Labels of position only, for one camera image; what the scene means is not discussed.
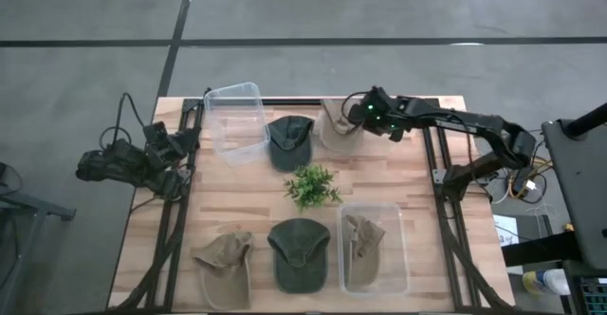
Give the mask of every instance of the white bottle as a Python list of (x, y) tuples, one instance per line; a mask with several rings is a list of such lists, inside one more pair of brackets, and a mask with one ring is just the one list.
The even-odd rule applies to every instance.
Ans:
[(549, 269), (526, 272), (523, 275), (524, 288), (532, 294), (569, 295), (569, 285), (565, 271), (562, 269)]

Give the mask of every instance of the concrete floor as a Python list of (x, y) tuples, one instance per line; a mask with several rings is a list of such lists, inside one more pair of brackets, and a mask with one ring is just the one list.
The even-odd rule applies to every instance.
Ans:
[[(170, 39), (180, 2), (0, 0), (0, 41)], [(607, 0), (193, 0), (183, 37), (605, 36), (605, 6)], [(104, 308), (133, 188), (82, 182), (74, 171), (114, 121), (122, 91), (151, 118), (167, 52), (0, 48), (0, 161), (22, 174), (25, 192), (78, 208), (72, 223), (49, 220), (20, 300), (24, 313)], [(207, 86), (245, 81), (267, 96), (339, 95), (379, 84), (391, 93), (463, 95), (471, 111), (537, 129), (605, 102), (606, 62), (607, 45), (181, 48), (168, 94), (199, 96)], [(141, 143), (130, 111), (123, 121)], [(567, 212), (548, 177), (546, 202), (559, 232)], [(513, 200), (494, 207), (501, 214), (526, 209)]]

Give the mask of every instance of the wooden table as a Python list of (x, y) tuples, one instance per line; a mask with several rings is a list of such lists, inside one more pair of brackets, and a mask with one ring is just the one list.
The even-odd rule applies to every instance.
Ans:
[[(461, 96), (436, 97), (442, 107), (465, 110)], [(155, 121), (163, 120), (169, 132), (178, 126), (183, 98), (160, 98)], [(318, 106), (266, 107), (267, 121), (286, 115), (317, 118)], [(453, 163), (468, 162), (467, 141), (463, 134), (447, 132)], [(179, 262), (173, 311), (211, 311), (202, 297), (190, 248), (204, 247), (222, 233), (249, 231), (255, 249), (250, 265), (251, 304), (249, 311), (441, 311), (452, 310), (447, 268), (436, 219), (424, 141), (421, 131), (405, 134), (400, 143), (387, 137), (364, 134), (364, 146), (351, 157), (332, 154), (314, 144), (313, 164), (321, 164), (335, 174), (344, 202), (394, 202), (402, 210), (406, 255), (411, 278), (404, 296), (356, 299), (340, 291), (337, 262), (335, 205), (306, 211), (299, 215), (294, 204), (284, 197), (284, 178), (271, 168), (267, 158), (231, 168), (212, 150), (208, 124), (203, 122), (201, 149), (196, 158), (186, 230)], [(438, 140), (433, 141), (440, 153)], [(437, 155), (439, 167), (442, 160)], [(506, 266), (494, 228), (487, 199), (474, 188), (462, 203), (472, 259), (487, 281), (507, 302), (514, 305)], [(138, 190), (134, 206), (151, 193)], [(152, 264), (161, 202), (155, 201), (131, 215), (126, 228), (109, 306), (119, 304), (131, 292)], [(315, 219), (331, 231), (328, 247), (329, 270), (324, 288), (314, 294), (289, 295), (275, 286), (272, 251), (267, 234), (275, 224), (293, 217)], [(461, 266), (458, 275), (464, 299), (468, 299)], [(164, 295), (166, 272), (160, 276), (158, 295)]]

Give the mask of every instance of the tan cap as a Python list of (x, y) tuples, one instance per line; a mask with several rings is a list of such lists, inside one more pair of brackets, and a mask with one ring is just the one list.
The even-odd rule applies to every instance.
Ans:
[(368, 286), (377, 277), (378, 245), (386, 231), (359, 215), (346, 215), (342, 222), (345, 285)]
[[(356, 101), (349, 100), (343, 106), (347, 115)], [(330, 150), (350, 154), (362, 140), (363, 130), (348, 121), (341, 113), (341, 100), (322, 100), (323, 113), (317, 121), (322, 144)]]
[(202, 249), (191, 249), (199, 267), (205, 297), (218, 310), (250, 307), (248, 260), (253, 251), (250, 232), (222, 234)]

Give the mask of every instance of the dark green cap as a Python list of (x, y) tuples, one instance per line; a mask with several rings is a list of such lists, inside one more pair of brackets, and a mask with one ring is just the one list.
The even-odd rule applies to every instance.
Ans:
[(267, 237), (274, 249), (274, 276), (281, 291), (311, 293), (326, 280), (329, 230), (310, 219), (290, 219), (274, 226)]
[(276, 170), (290, 173), (312, 159), (310, 129), (314, 120), (302, 116), (281, 117), (267, 125), (269, 158)]

